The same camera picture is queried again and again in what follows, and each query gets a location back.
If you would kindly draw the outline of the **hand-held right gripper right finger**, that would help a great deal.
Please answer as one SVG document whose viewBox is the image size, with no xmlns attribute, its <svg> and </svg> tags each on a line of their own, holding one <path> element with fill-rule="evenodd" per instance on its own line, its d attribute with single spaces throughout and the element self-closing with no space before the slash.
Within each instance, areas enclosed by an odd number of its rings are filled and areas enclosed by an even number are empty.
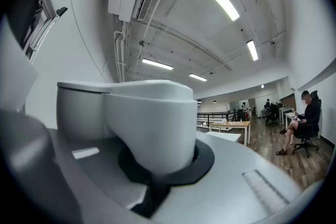
<svg viewBox="0 0 336 224">
<path fill-rule="evenodd" d="M 250 148 L 212 135 L 196 137 L 214 152 L 196 184 L 173 187 L 152 216 L 156 223 L 294 223 L 321 187 L 302 190 L 282 169 Z"/>
</svg>

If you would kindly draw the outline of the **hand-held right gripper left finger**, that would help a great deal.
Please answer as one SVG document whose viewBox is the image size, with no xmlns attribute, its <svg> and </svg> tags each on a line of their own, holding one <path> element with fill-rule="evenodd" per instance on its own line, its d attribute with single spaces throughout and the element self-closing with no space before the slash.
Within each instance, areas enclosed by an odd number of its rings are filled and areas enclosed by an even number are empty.
<svg viewBox="0 0 336 224">
<path fill-rule="evenodd" d="M 37 119 L 1 110 L 1 223 L 148 223 L 117 204 Z"/>
</svg>

